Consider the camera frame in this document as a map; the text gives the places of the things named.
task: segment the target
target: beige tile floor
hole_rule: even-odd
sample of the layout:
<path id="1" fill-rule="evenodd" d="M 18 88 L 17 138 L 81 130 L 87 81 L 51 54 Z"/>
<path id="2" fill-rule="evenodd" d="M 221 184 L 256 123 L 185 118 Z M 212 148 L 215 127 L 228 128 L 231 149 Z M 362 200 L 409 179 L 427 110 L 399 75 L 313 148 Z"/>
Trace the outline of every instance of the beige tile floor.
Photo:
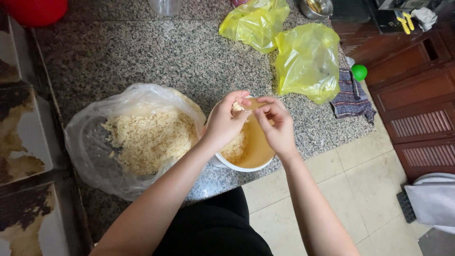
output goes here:
<path id="1" fill-rule="evenodd" d="M 404 220 L 396 194 L 406 175 L 379 115 L 375 124 L 377 132 L 305 162 L 361 256 L 421 256 L 417 241 L 430 227 Z M 285 172 L 248 183 L 243 190 L 251 226 L 272 253 L 306 255 Z"/>

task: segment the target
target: yellow plastic bag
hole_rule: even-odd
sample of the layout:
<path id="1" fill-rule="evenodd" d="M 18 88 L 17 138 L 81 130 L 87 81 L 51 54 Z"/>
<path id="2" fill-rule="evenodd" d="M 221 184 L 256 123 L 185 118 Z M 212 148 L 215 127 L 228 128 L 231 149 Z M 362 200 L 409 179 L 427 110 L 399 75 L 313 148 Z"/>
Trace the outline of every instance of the yellow plastic bag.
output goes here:
<path id="1" fill-rule="evenodd" d="M 286 0 L 251 0 L 226 16 L 219 33 L 251 45 L 261 53 L 268 53 L 277 48 L 275 36 L 283 31 L 288 14 Z"/>
<path id="2" fill-rule="evenodd" d="M 339 40 L 333 29 L 316 23 L 279 33 L 278 95 L 301 93 L 317 104 L 333 100 L 340 91 Z"/>

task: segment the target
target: red container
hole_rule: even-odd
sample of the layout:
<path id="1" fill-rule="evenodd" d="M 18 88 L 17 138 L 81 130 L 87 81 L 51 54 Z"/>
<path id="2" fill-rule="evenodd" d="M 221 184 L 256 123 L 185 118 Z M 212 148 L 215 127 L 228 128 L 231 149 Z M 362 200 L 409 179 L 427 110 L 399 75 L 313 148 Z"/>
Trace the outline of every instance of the red container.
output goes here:
<path id="1" fill-rule="evenodd" d="M 68 9 L 67 0 L 0 0 L 19 24 L 42 27 L 59 20 Z"/>

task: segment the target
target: person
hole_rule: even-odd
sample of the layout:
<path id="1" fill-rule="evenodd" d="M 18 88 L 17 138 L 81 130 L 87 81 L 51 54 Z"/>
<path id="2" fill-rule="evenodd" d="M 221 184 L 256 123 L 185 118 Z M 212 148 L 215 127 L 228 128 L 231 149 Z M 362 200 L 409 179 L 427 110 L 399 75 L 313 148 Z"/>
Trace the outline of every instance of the person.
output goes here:
<path id="1" fill-rule="evenodd" d="M 251 114 L 231 114 L 235 102 L 251 105 L 247 95 L 247 91 L 226 95 L 214 108 L 201 140 L 120 214 L 91 256 L 272 255 L 266 241 L 249 225 L 241 188 L 179 209 L 204 165 L 238 135 Z M 297 151 L 293 120 L 284 104 L 274 97 L 257 101 L 265 104 L 254 115 L 283 163 L 307 254 L 359 256 Z"/>

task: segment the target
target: metal pot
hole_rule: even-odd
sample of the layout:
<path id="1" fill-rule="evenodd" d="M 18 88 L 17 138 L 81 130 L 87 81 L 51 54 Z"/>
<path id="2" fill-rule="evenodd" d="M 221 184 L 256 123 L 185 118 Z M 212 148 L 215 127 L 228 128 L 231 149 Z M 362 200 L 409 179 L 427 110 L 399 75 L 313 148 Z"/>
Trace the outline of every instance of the metal pot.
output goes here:
<path id="1" fill-rule="evenodd" d="M 334 12 L 332 0 L 301 0 L 300 10 L 310 20 L 329 17 Z"/>

